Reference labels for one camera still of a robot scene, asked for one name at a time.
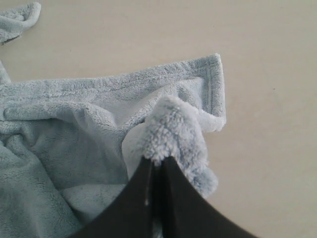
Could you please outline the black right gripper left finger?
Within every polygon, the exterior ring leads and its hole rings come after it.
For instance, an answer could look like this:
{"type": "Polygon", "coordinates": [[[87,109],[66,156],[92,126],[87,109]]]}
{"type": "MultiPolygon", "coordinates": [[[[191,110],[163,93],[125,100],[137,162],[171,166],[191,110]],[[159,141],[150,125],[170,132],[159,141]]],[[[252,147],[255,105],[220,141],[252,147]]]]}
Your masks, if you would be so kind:
{"type": "Polygon", "coordinates": [[[142,158],[120,195],[72,238],[151,238],[154,165],[142,158]]]}

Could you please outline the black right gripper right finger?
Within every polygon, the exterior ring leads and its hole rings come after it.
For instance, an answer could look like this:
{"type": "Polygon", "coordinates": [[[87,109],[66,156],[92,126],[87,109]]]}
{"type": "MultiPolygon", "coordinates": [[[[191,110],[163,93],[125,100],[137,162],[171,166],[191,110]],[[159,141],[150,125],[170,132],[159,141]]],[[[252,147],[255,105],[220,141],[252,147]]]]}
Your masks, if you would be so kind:
{"type": "Polygon", "coordinates": [[[160,169],[160,219],[165,238],[254,238],[214,209],[189,183],[174,158],[160,169]]]}

